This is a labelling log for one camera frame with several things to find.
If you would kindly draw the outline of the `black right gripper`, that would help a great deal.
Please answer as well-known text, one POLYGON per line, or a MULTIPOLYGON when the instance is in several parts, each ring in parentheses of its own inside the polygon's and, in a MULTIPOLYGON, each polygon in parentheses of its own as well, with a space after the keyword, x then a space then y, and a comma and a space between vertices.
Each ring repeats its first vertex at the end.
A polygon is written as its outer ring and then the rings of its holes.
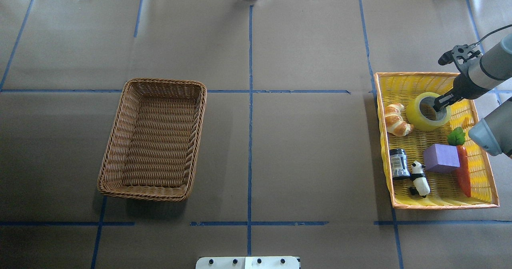
POLYGON ((436 112, 441 112, 453 103, 463 99, 476 99, 476 89, 475 84, 467 75, 459 74, 453 81, 453 88, 450 90, 450 94, 443 94, 434 99, 433 109, 436 112))

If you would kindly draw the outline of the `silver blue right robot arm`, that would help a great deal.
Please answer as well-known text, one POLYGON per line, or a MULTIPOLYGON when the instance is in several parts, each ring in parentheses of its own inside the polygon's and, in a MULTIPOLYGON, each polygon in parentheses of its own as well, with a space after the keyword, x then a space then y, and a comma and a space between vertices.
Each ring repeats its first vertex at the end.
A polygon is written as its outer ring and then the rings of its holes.
MULTIPOLYGON (((488 93, 498 97, 494 89, 511 79, 512 36, 506 35, 490 50, 481 53, 475 45, 455 45, 439 59, 440 65, 455 64, 459 74, 452 88, 436 97, 433 109, 440 112, 462 100, 476 100, 488 93)), ((481 118, 469 131, 474 143, 491 156, 511 157, 511 99, 498 100, 497 107, 481 118)))

